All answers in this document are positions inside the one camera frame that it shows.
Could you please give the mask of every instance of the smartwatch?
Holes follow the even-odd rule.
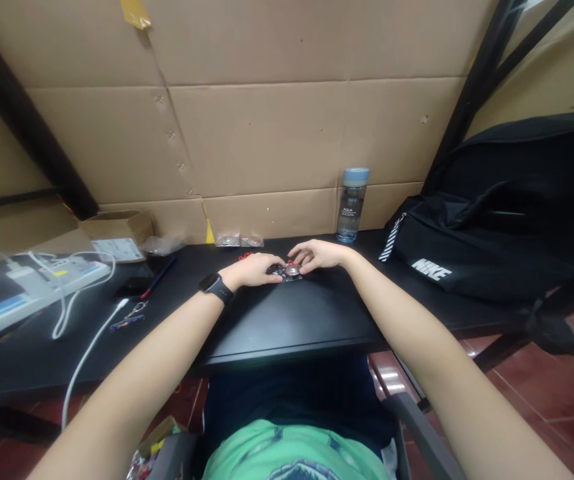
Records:
[[[233,292],[222,281],[219,273],[210,273],[199,284],[200,290],[212,293],[228,305],[233,300]]]

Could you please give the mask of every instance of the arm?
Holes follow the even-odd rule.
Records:
[[[256,253],[220,270],[232,291],[278,283],[267,268],[284,261]],[[123,480],[138,442],[189,370],[224,304],[198,292],[140,342],[100,384],[29,476]]]
[[[573,478],[426,308],[342,245],[297,245],[300,272],[340,265],[391,348],[427,394],[467,478]]]

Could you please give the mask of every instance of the striped zipper pull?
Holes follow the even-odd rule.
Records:
[[[391,229],[391,233],[389,234],[389,238],[387,238],[387,244],[385,246],[385,249],[382,250],[382,253],[378,257],[378,260],[387,261],[389,259],[389,256],[391,256],[391,251],[393,250],[393,242],[395,242],[395,237],[396,235],[398,235],[398,229],[400,228],[400,224],[402,223],[402,220],[404,220],[406,216],[407,212],[403,212],[402,215],[400,215],[400,218],[398,218],[398,220],[395,221],[395,224]]]

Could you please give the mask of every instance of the small cardboard box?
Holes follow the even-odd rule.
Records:
[[[100,213],[80,222],[80,228],[89,236],[96,251],[112,254],[118,263],[134,263],[147,258],[147,252],[141,251],[139,246],[153,235],[149,212]]]
[[[142,458],[148,459],[151,456],[151,447],[154,443],[164,440],[175,431],[187,431],[183,425],[178,425],[173,416],[168,416],[156,428],[154,428],[149,436],[138,445],[138,452]]]

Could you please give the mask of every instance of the keychain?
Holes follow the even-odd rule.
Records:
[[[133,308],[133,310],[131,310],[131,312],[129,312],[129,314],[127,316],[125,316],[125,318],[122,319],[122,321],[114,323],[112,326],[109,327],[109,330],[110,331],[116,331],[122,327],[126,327],[130,323],[135,323],[139,320],[144,319],[145,318],[144,315],[138,315],[136,317],[134,317],[133,315],[135,313],[138,313],[139,311],[143,310],[148,304],[149,304],[149,300],[146,300],[144,302],[138,302],[138,304],[136,304],[136,306]]]

